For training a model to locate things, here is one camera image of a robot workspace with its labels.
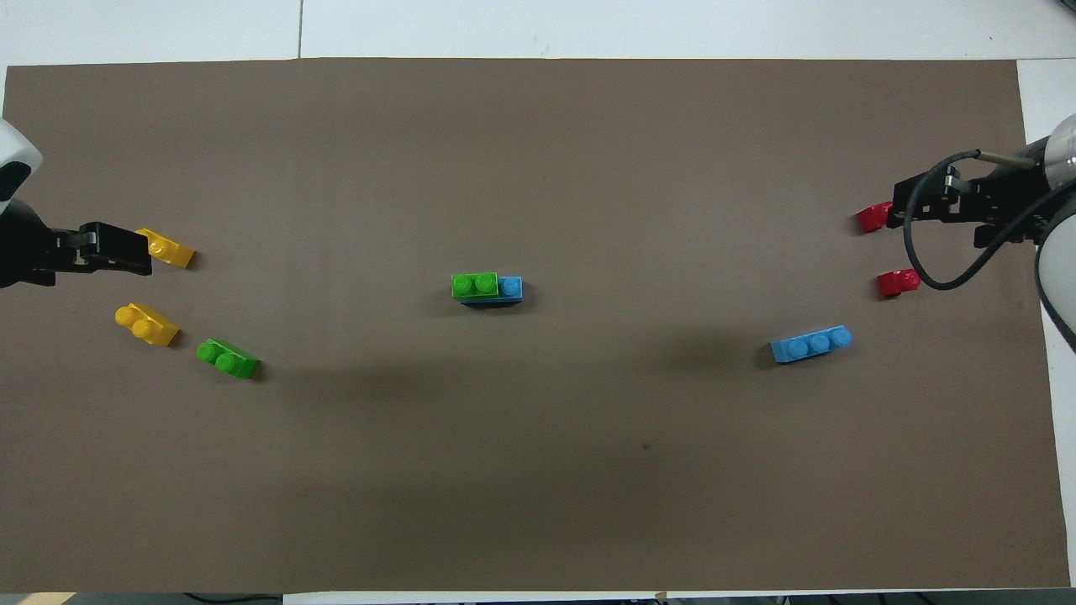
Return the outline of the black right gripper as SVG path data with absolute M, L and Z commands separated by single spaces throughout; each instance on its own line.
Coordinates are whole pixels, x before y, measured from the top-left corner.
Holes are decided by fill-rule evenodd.
M 912 191 L 925 180 L 926 172 L 907 177 L 894 185 L 894 199 L 890 206 L 890 227 L 900 229 L 904 222 L 935 221 L 943 224 L 961 222 L 976 223 L 973 231 L 973 247 L 987 247 L 1007 225 L 1022 214 L 1038 199 L 1046 196 L 1049 187 L 1040 168 L 1017 170 L 999 167 L 985 177 L 971 181 L 972 189 L 961 196 L 961 202 L 947 200 L 955 191 L 950 184 L 952 177 L 960 180 L 955 167 L 947 167 L 938 175 L 928 177 L 922 185 L 917 203 L 910 207 Z

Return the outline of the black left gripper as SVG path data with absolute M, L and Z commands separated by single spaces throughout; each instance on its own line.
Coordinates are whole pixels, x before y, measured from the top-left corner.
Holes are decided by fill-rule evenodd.
M 30 206 L 19 200 L 3 203 L 1 214 L 1 287 L 28 283 L 51 287 L 56 273 L 77 273 L 76 249 L 68 240 L 76 231 L 51 229 Z M 82 226 L 82 251 L 86 272 L 121 271 L 150 276 L 148 240 L 143 234 L 112 224 L 91 222 Z

